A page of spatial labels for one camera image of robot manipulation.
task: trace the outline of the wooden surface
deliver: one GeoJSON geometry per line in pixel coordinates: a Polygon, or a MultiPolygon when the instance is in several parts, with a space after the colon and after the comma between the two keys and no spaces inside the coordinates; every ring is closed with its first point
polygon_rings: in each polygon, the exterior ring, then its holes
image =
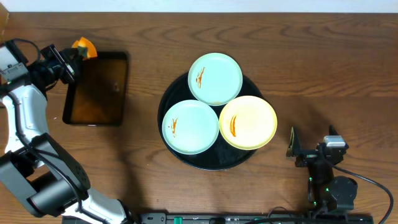
{"type": "MultiPolygon", "coordinates": [[[[304,146],[313,148],[334,124],[350,146],[340,166],[398,195],[398,15],[13,13],[6,31],[6,39],[29,39],[40,48],[54,43],[63,49],[81,36],[98,50],[130,55],[123,125],[64,124],[67,86],[59,83],[48,93],[50,133],[82,164],[94,188],[132,210],[307,209],[308,171],[285,157],[293,125],[304,146]],[[180,162],[157,127],[163,92],[209,52],[234,57],[278,116],[269,144],[240,166],[219,172],[180,162]]],[[[0,117],[5,148],[5,110],[0,117]]],[[[357,181],[354,212],[378,222],[388,208],[387,194],[357,181]]],[[[60,218],[32,217],[3,185],[0,192],[1,223],[60,223],[60,218]]],[[[387,223],[398,222],[395,210],[387,223]]]]}

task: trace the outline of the yellow plate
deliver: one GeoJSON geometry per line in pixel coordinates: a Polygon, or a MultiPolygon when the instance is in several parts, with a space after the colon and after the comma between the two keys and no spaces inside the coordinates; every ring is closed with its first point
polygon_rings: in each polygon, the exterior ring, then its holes
{"type": "Polygon", "coordinates": [[[220,114],[220,132],[238,149],[253,150],[267,144],[276,132],[277,118],[272,106],[255,96],[231,100],[220,114]]]}

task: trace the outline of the wooden table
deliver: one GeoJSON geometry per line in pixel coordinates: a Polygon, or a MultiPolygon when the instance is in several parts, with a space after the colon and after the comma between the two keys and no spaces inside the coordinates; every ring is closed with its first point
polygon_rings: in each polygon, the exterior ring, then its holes
{"type": "MultiPolygon", "coordinates": [[[[5,39],[63,49],[81,36],[98,50],[130,55],[123,125],[64,124],[67,86],[59,83],[48,93],[50,133],[82,164],[94,188],[131,210],[306,210],[308,171],[285,157],[292,126],[310,149],[334,124],[350,145],[340,166],[398,195],[398,15],[12,13],[5,39]],[[180,162],[157,127],[166,88],[209,52],[233,56],[278,116],[269,144],[245,163],[217,172],[180,162]]],[[[0,147],[5,148],[6,110],[0,116],[0,147]]],[[[354,212],[378,222],[388,208],[387,194],[357,181],[354,212]]],[[[60,218],[32,217],[3,185],[0,192],[1,223],[60,223],[60,218]]],[[[393,211],[387,223],[395,222],[393,211]]]]}

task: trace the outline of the orange marking on plate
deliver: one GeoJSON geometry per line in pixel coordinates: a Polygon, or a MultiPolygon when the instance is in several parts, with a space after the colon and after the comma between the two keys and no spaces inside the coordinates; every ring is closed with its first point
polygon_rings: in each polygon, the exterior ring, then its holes
{"type": "Polygon", "coordinates": [[[234,115],[231,119],[231,122],[229,124],[229,130],[231,131],[231,134],[236,137],[236,131],[235,131],[235,120],[236,120],[236,115],[234,115]]]}
{"type": "Polygon", "coordinates": [[[175,126],[177,125],[177,120],[178,120],[178,118],[174,121],[174,119],[173,119],[173,123],[172,123],[172,132],[173,132],[173,137],[176,137],[177,136],[177,134],[175,133],[175,126]]]}
{"type": "Polygon", "coordinates": [[[198,83],[198,88],[201,88],[201,78],[203,77],[203,73],[205,72],[205,67],[200,70],[197,76],[197,83],[198,83]]]}

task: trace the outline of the round plate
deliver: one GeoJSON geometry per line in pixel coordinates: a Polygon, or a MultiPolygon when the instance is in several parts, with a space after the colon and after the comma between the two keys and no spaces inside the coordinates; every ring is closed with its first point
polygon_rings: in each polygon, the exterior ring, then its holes
{"type": "Polygon", "coordinates": [[[262,98],[241,96],[231,100],[220,114],[220,132],[238,149],[253,150],[267,144],[276,132],[277,118],[262,98]]]}
{"type": "Polygon", "coordinates": [[[188,74],[194,97],[208,105],[224,105],[241,91],[242,70],[230,56],[210,53],[198,58],[188,74]]]}
{"type": "Polygon", "coordinates": [[[218,136],[218,117],[207,104],[184,100],[172,106],[162,123],[166,143],[182,154],[198,154],[208,149],[218,136]]]}
{"type": "MultiPolygon", "coordinates": [[[[243,84],[242,89],[239,92],[238,96],[244,95],[252,95],[258,96],[262,98],[261,92],[257,89],[257,87],[253,84],[252,81],[248,77],[243,76],[243,84]]],[[[182,162],[205,170],[223,170],[229,169],[231,167],[237,166],[242,162],[249,159],[256,150],[242,150],[237,149],[222,137],[219,133],[215,143],[208,148],[206,151],[195,154],[195,155],[186,155],[174,151],[165,141],[162,134],[162,122],[163,118],[166,115],[166,112],[176,103],[181,102],[183,100],[194,100],[195,97],[192,95],[191,91],[188,87],[188,73],[182,75],[177,78],[166,90],[163,95],[163,98],[159,104],[159,110],[157,113],[157,123],[159,127],[160,136],[163,139],[167,149],[175,155],[182,162]]],[[[224,106],[212,106],[211,107],[217,114],[220,115],[221,110],[224,106]]]]}

